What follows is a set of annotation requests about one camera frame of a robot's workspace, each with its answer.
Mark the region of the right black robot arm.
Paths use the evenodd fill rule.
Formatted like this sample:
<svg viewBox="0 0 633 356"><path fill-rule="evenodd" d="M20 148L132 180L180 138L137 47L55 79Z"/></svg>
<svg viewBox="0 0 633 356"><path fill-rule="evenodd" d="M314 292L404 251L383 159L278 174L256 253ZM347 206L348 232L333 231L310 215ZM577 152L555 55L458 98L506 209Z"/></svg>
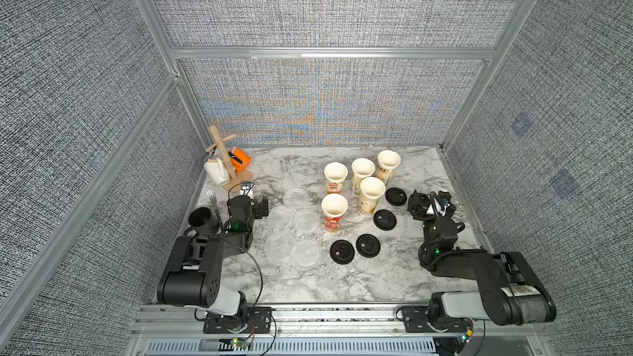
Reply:
<svg viewBox="0 0 633 356"><path fill-rule="evenodd" d="M452 219L447 192L413 192L407 202L413 219L423 223L420 266L435 277L473 280L477 290L433 293L427 321L436 331L470 320L491 321L497 326L522 326L552 322L557 308L524 256L519 252L490 253L486 249L456 247L463 222Z"/></svg>

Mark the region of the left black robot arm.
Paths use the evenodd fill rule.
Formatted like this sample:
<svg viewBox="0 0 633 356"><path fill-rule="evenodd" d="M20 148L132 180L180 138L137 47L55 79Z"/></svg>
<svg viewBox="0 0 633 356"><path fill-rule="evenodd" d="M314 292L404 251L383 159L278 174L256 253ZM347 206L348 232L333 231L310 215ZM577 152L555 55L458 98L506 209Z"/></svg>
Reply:
<svg viewBox="0 0 633 356"><path fill-rule="evenodd" d="M255 221L269 215L269 201L238 195L227 201L227 208L225 223L209 206L190 213L188 222L194 233L175 240L158 284L160 304L196 307L214 317L249 318L252 307L246 296L221 284L223 263L228 257L250 254Z"/></svg>

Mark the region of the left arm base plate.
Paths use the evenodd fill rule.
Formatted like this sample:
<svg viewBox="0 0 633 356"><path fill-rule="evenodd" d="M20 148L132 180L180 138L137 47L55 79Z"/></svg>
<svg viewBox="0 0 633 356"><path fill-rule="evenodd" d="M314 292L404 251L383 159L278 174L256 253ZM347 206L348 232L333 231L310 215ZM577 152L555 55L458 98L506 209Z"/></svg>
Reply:
<svg viewBox="0 0 633 356"><path fill-rule="evenodd" d="M235 316L221 316L209 313L204 320L203 333L206 335L269 334L272 324L270 307L256 307L248 315L238 313Z"/></svg>

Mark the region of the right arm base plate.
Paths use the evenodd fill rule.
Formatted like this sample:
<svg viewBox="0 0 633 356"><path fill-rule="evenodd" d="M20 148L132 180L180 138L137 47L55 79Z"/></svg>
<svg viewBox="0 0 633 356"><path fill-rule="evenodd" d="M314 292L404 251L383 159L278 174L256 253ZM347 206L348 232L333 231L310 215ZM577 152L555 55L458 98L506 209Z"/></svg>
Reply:
<svg viewBox="0 0 633 356"><path fill-rule="evenodd" d="M467 334L472 331L472 323L468 319L445 316L438 308L429 309L422 305L400 306L394 316L404 324L409 334Z"/></svg>

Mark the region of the red paper milk tea cup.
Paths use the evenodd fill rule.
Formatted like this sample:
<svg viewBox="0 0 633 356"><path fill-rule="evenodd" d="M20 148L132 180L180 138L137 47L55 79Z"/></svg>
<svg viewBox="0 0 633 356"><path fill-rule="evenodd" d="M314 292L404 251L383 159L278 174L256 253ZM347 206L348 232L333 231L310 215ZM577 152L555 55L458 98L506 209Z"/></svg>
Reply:
<svg viewBox="0 0 633 356"><path fill-rule="evenodd" d="M328 194L321 201L325 229L329 232L337 232L340 221L349 207L348 200L341 194Z"/></svg>

